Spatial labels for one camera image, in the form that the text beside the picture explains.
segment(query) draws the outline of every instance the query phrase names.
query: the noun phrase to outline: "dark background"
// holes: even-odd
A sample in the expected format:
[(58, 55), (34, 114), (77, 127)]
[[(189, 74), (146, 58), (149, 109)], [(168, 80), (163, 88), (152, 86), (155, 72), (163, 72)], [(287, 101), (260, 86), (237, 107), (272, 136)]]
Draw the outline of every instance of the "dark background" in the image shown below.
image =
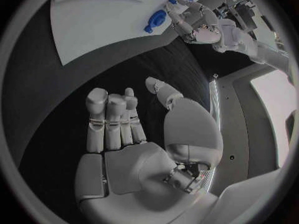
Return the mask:
[[(0, 0), (0, 32), (2, 33), (7, 21), (19, 6), (22, 0)], [(299, 1), (298, 0), (277, 0), (285, 10), (295, 28), (299, 31)], [(217, 73), (217, 67), (210, 73)], [(8, 218), (10, 223), (32, 223), (33, 221), (16, 203), (3, 179), (0, 180), (2, 197), (2, 220)], [(296, 179), (288, 195), (278, 206), (276, 211), (269, 217), (266, 223), (298, 223), (299, 213), (299, 178)]]

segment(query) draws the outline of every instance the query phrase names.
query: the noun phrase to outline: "humanoid robot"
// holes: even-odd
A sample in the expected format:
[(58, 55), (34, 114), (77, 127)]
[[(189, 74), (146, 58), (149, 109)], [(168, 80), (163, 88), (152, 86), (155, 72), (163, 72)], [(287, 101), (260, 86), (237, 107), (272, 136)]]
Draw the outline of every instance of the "humanoid robot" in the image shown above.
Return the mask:
[[(166, 4), (172, 27), (188, 43), (209, 43), (218, 52), (241, 52), (290, 76), (289, 59), (254, 40), (229, 19), (218, 19), (209, 8), (175, 0), (201, 14), (193, 28)], [(81, 158), (75, 195), (92, 223), (200, 223), (210, 211), (206, 173), (220, 162), (222, 136), (212, 115), (201, 105), (160, 80), (146, 79), (147, 89), (168, 109), (164, 149), (148, 142), (137, 114), (131, 88), (123, 96), (95, 88), (86, 99), (90, 112), (87, 151)]]

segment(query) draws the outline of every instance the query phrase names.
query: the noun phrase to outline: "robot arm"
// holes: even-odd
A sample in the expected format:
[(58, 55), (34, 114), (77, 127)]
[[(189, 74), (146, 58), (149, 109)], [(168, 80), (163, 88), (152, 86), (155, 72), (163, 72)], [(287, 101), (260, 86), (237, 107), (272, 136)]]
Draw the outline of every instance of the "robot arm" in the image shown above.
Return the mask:
[(270, 46), (254, 40), (248, 33), (237, 28), (230, 19), (218, 19), (208, 7), (193, 1), (176, 0), (181, 5), (190, 7), (192, 11), (200, 12), (204, 21), (201, 27), (193, 27), (184, 20), (184, 15), (175, 12), (171, 3), (166, 4), (166, 10), (172, 19), (172, 27), (187, 43), (212, 44), (218, 52), (235, 51), (243, 53), (260, 64), (267, 64), (285, 72), (289, 77), (289, 58)]

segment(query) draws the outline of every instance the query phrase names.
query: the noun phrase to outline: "white robot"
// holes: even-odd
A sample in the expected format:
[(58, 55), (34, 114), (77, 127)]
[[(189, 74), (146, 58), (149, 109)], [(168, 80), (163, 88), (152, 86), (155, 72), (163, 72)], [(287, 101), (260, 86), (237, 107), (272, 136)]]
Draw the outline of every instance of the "white robot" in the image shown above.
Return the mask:
[[(241, 52), (258, 63), (288, 75), (289, 59), (254, 40), (229, 19), (218, 19), (209, 8), (176, 0), (201, 14), (193, 28), (166, 4), (172, 27), (188, 43), (210, 43), (219, 52)], [(201, 105), (160, 80), (146, 79), (147, 89), (168, 109), (164, 149), (146, 140), (131, 88), (123, 96), (95, 88), (86, 99), (90, 112), (87, 151), (76, 178), (78, 205), (91, 223), (200, 223), (213, 201), (204, 189), (205, 173), (220, 162), (222, 136), (212, 115)], [(196, 166), (191, 171), (188, 166)]]

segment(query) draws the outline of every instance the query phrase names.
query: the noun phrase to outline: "white panel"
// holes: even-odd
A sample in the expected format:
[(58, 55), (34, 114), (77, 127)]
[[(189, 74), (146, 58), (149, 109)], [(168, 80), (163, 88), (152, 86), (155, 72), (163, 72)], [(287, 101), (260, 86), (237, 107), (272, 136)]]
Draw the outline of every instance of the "white panel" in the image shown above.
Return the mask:
[(278, 166), (282, 167), (289, 152), (286, 119), (297, 107), (295, 88), (279, 70), (255, 78), (251, 84), (268, 112), (275, 134)]
[[(167, 0), (52, 0), (51, 25), (55, 45), (63, 65), (118, 41), (160, 35), (170, 25), (165, 22), (148, 34), (144, 27)], [(180, 11), (187, 9), (178, 6)]]

